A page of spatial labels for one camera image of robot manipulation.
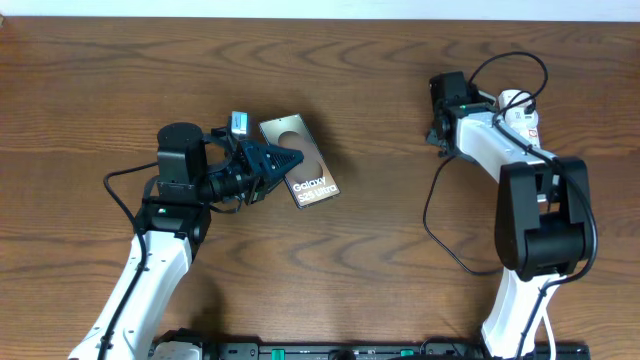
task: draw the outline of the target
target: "black cable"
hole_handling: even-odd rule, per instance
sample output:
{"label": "black cable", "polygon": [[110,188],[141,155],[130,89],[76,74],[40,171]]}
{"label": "black cable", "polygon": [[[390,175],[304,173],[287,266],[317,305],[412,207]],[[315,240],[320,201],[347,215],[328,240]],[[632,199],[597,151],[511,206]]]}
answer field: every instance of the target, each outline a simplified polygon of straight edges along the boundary
{"label": "black cable", "polygon": [[[531,92],[529,92],[527,90],[521,90],[514,97],[512,97],[511,100],[509,100],[509,102],[507,103],[507,106],[511,106],[511,104],[513,104],[513,102],[518,98],[518,96],[520,96],[522,94],[531,95]],[[527,106],[525,108],[525,110],[524,110],[525,114],[531,114],[536,109],[536,106],[537,106],[536,98],[533,98],[533,100],[531,101],[531,105],[529,105],[529,106]]]}
{"label": "black cable", "polygon": [[503,57],[507,57],[507,56],[514,56],[514,55],[526,56],[526,57],[529,57],[529,58],[535,60],[540,65],[540,68],[543,71],[544,80],[542,81],[542,84],[540,85],[540,88],[538,88],[538,90],[535,93],[531,94],[529,97],[527,97],[527,98],[525,98],[523,100],[517,101],[516,103],[512,104],[510,102],[509,105],[505,106],[503,109],[500,109],[500,111],[496,112],[493,115],[493,120],[492,120],[493,125],[498,129],[498,131],[500,131],[500,133],[502,133],[502,135],[504,135],[507,139],[511,140],[514,144],[516,144],[518,147],[520,147],[526,153],[529,153],[529,154],[537,157],[538,159],[544,161],[553,170],[554,173],[558,174],[560,176],[560,178],[562,180],[564,180],[573,189],[573,191],[577,194],[578,199],[580,200],[580,204],[582,205],[582,208],[583,208],[585,214],[587,215],[587,222],[589,224],[589,227],[590,227],[590,230],[591,230],[591,235],[593,237],[593,250],[591,252],[591,255],[589,256],[589,259],[587,259],[587,263],[582,268],[582,270],[580,270],[577,274],[569,276],[569,277],[566,277],[564,279],[548,282],[548,283],[544,284],[540,288],[540,293],[538,295],[538,298],[536,300],[535,305],[533,306],[531,314],[529,315],[529,319],[527,320],[527,324],[526,324],[526,326],[524,328],[524,331],[521,333],[520,342],[518,343],[518,350],[516,352],[516,358],[521,359],[522,358],[522,354],[521,353],[522,353],[522,349],[524,347],[524,341],[526,339],[527,333],[529,333],[529,331],[531,330],[531,326],[533,324],[533,320],[535,319],[536,314],[537,314],[538,310],[540,309],[540,305],[542,303],[542,299],[545,296],[547,296],[547,290],[552,286],[568,284],[568,283],[580,280],[593,267],[593,263],[595,262],[596,255],[597,255],[597,252],[598,252],[598,229],[597,229],[597,226],[596,226],[596,220],[595,220],[595,217],[593,215],[593,211],[591,209],[591,206],[589,205],[589,200],[587,199],[586,195],[584,194],[584,192],[582,191],[580,186],[578,186],[576,181],[569,174],[567,174],[564,171],[564,169],[562,168],[562,165],[557,161],[557,158],[549,159],[545,155],[543,155],[540,152],[536,151],[531,144],[525,144],[522,141],[520,141],[520,139],[518,139],[517,137],[511,135],[501,125],[501,119],[500,119],[501,115],[504,118],[505,114],[510,109],[512,109],[512,108],[514,108],[514,107],[516,107],[518,105],[524,104],[525,102],[527,102],[529,100],[535,100],[535,98],[538,97],[538,95],[540,95],[540,93],[544,90],[545,86],[547,85],[547,81],[549,79],[549,72],[548,72],[547,67],[544,64],[544,62],[539,57],[537,57],[537,56],[535,56],[535,55],[533,55],[531,53],[524,52],[524,51],[513,51],[513,52],[509,52],[509,53],[505,53],[505,54],[496,55],[496,56],[490,58],[489,60],[485,61],[484,63],[482,63],[482,65],[480,65],[480,67],[478,67],[478,69],[476,69],[476,71],[473,73],[473,75],[471,75],[471,77],[469,78],[469,85],[472,84],[473,79],[476,77],[476,75],[478,75],[480,70],[482,70],[482,68],[484,68],[486,65],[488,65],[489,63],[491,63],[494,60],[497,60],[497,59],[500,59],[500,58],[503,58]]}
{"label": "black cable", "polygon": [[131,225],[133,226],[133,231],[136,233],[136,236],[138,237],[138,241],[140,242],[140,254],[141,254],[141,256],[140,256],[140,262],[138,263],[138,267],[136,268],[136,273],[133,275],[133,279],[131,279],[131,283],[129,283],[129,287],[127,287],[127,290],[125,291],[124,295],[122,296],[122,299],[120,300],[120,303],[118,304],[118,307],[113,312],[113,316],[111,317],[111,320],[109,321],[109,325],[107,326],[107,329],[105,330],[104,336],[100,338],[100,350],[98,352],[98,360],[104,359],[104,357],[106,355],[106,352],[109,349],[109,345],[111,344],[111,337],[113,336],[113,329],[116,327],[116,323],[118,322],[118,318],[120,317],[120,314],[122,313],[122,310],[124,309],[124,306],[127,304],[127,300],[131,296],[131,293],[133,292],[133,289],[135,288],[136,283],[138,282],[138,279],[140,279],[140,276],[142,275],[142,272],[144,271],[145,266],[147,265],[147,245],[144,242],[144,234],[142,234],[140,229],[138,229],[138,227],[136,226],[136,219],[134,218],[134,216],[131,213],[131,211],[129,211],[129,209],[124,204],[124,202],[113,191],[113,189],[111,188],[111,185],[109,185],[109,179],[114,177],[114,176],[129,174],[129,173],[132,173],[132,172],[148,169],[148,168],[156,166],[156,165],[158,165],[158,163],[154,162],[154,163],[151,163],[151,164],[138,166],[138,167],[135,167],[135,168],[132,168],[132,169],[114,171],[112,173],[107,174],[104,177],[104,180],[102,181],[104,183],[104,187],[105,187],[105,189],[107,189],[107,192],[109,193],[109,195],[111,195],[113,200],[115,200],[115,202],[118,204],[118,206],[120,206],[122,211],[124,211],[125,215],[127,215],[127,218],[131,222]]}
{"label": "black cable", "polygon": [[456,345],[454,344],[453,340],[446,337],[446,336],[432,336],[430,338],[428,338],[427,340],[425,340],[422,345],[420,345],[420,354],[422,354],[422,350],[424,349],[424,351],[426,352],[427,349],[425,348],[425,346],[427,346],[427,344],[432,343],[434,340],[444,340],[446,341],[447,344],[451,345],[451,347],[453,348],[453,350],[455,350],[456,354],[459,357],[462,357],[462,354],[460,353],[460,351],[458,351],[458,348],[456,347]]}
{"label": "black cable", "polygon": [[440,245],[448,254],[455,260],[462,268],[471,275],[475,276],[487,276],[494,275],[502,272],[502,268],[491,270],[491,271],[475,271],[469,269],[457,256],[453,253],[445,244],[443,244],[432,232],[429,230],[429,226],[427,225],[427,210],[429,209],[429,203],[431,202],[431,197],[433,196],[433,190],[436,187],[436,183],[438,182],[438,176],[444,167],[451,162],[451,160],[455,159],[455,156],[450,156],[445,161],[440,164],[438,170],[436,170],[436,174],[433,177],[433,182],[431,183],[431,190],[429,190],[429,195],[427,196],[427,202],[424,204],[424,212],[422,213],[422,224],[424,225],[424,229],[427,231],[427,234],[431,236],[433,241],[435,241],[438,245]]}

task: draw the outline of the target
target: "galaxy s21 ultra box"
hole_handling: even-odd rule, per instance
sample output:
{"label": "galaxy s21 ultra box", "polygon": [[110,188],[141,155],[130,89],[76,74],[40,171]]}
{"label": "galaxy s21 ultra box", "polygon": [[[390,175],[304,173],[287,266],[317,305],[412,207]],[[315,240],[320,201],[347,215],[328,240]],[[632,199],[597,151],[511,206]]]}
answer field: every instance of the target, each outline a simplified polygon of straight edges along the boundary
{"label": "galaxy s21 ultra box", "polygon": [[262,122],[260,131],[269,145],[300,150],[304,154],[302,163],[285,176],[298,208],[302,209],[340,194],[338,185],[300,115]]}

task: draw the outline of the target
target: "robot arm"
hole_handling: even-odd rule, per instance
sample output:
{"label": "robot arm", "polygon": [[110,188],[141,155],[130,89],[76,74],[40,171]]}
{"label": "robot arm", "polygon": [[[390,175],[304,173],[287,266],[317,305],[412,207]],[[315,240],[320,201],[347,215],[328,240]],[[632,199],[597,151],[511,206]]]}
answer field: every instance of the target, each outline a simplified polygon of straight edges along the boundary
{"label": "robot arm", "polygon": [[[69,355],[70,360],[98,358],[103,343],[108,344],[105,359],[147,359],[169,298],[204,241],[211,223],[210,210],[224,212],[211,203],[237,199],[251,205],[261,201],[302,162],[298,150],[246,140],[247,122],[246,114],[234,113],[226,128],[207,135],[187,123],[160,130],[159,175],[149,183],[153,186],[157,182],[158,196],[145,196],[135,217],[136,230],[144,234],[146,245],[144,271],[127,297],[129,284],[142,264],[141,245],[134,237],[120,280],[94,326]],[[222,163],[207,164],[208,143],[225,150]],[[121,304],[124,307],[114,330],[106,334]],[[201,358],[202,349],[193,344],[180,343],[172,350],[180,359]]]}
{"label": "robot arm", "polygon": [[[479,164],[498,182],[495,244],[505,269],[482,335],[491,356],[515,358],[540,289],[564,279],[594,251],[587,214],[575,189],[521,144],[561,164],[588,196],[586,166],[580,159],[561,159],[539,149],[537,114],[529,105],[507,111],[507,126],[498,129],[495,99],[470,86],[462,72],[438,75],[430,88],[435,118],[427,142],[440,146],[445,156]],[[503,108],[516,93],[509,90],[500,96]],[[559,210],[540,214],[538,203],[544,201],[558,203]],[[524,334],[523,353],[534,349],[535,329],[556,289],[550,287],[541,299],[540,310]]]}

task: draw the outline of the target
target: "wood grain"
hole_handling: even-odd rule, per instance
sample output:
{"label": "wood grain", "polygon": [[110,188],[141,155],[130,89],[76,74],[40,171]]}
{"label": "wood grain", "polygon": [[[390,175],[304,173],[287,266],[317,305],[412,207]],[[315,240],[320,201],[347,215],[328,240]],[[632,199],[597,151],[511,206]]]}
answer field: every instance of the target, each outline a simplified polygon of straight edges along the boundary
{"label": "wood grain", "polygon": [[[264,341],[472,337],[498,278],[465,274],[421,225],[440,160],[424,144],[429,77],[508,50],[541,56],[544,146],[590,171],[601,247],[550,305],[556,338],[594,359],[640,356],[640,26],[436,21],[11,18],[0,30],[0,358],[65,358],[123,267],[130,226],[101,185],[149,162],[156,132],[232,110],[301,113],[343,194],[299,211],[286,188],[214,215],[159,332]],[[497,93],[534,88],[523,59],[489,66]],[[137,208],[152,170],[115,181]],[[476,269],[499,265],[497,188],[454,161],[430,222]],[[299,224],[288,227],[290,221]]]}

